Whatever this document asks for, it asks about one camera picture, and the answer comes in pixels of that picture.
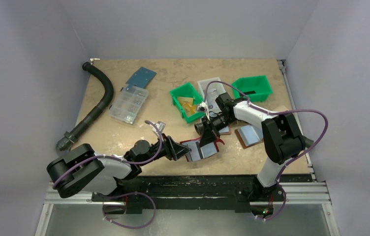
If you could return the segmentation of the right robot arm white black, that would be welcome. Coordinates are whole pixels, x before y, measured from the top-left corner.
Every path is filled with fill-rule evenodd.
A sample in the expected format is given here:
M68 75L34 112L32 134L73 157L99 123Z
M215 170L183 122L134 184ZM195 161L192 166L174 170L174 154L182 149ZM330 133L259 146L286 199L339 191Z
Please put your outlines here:
M267 160L254 181L253 195L264 200L272 193L282 168L298 156L306 145L293 114L278 114L262 110L250 103L247 98L232 99L228 93L216 98L220 115L215 118L203 117L194 128L200 135L199 146L203 147L220 138L220 130L235 121L244 121L261 129Z

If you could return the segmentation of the green bin with yellow items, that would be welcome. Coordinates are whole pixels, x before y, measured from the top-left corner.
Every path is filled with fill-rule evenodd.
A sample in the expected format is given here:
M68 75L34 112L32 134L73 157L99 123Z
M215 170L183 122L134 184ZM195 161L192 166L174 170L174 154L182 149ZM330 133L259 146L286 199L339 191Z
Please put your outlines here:
M191 123L205 114L197 111L197 106L203 101L191 83L183 84L170 92L173 105L179 110L186 123Z

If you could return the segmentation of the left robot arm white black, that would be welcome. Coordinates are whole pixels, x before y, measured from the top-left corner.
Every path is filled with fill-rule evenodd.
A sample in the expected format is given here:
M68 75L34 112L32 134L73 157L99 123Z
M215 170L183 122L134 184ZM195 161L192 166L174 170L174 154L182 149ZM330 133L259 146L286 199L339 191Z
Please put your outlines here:
M90 144L83 144L49 163L46 171L61 198L87 191L117 201L123 196L123 181L140 175L143 165L162 157L177 161L190 151L165 134L155 144L137 141L123 156L97 154Z

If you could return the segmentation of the red leather card holder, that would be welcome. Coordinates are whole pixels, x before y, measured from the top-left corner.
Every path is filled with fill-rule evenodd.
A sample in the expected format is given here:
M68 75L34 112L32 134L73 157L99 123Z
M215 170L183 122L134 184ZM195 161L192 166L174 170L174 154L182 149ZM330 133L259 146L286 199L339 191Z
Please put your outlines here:
M187 162L197 162L219 153L218 144L225 145L222 139L217 139L205 146L200 146L200 138L180 142L187 146L191 151L185 155Z

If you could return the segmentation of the white plastic bin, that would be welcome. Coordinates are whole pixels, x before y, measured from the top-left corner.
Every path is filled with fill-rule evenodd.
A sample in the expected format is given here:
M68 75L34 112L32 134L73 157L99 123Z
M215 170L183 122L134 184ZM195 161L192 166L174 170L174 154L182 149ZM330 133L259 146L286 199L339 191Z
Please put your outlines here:
M219 113L221 109L216 103L216 98L223 93L226 93L224 85L222 83L212 83L209 85L207 90L207 94L205 95L205 89L211 81L221 81L220 77L214 77L211 79L200 80L197 82L198 88L202 98L207 97L206 104L208 105L208 109L210 112Z

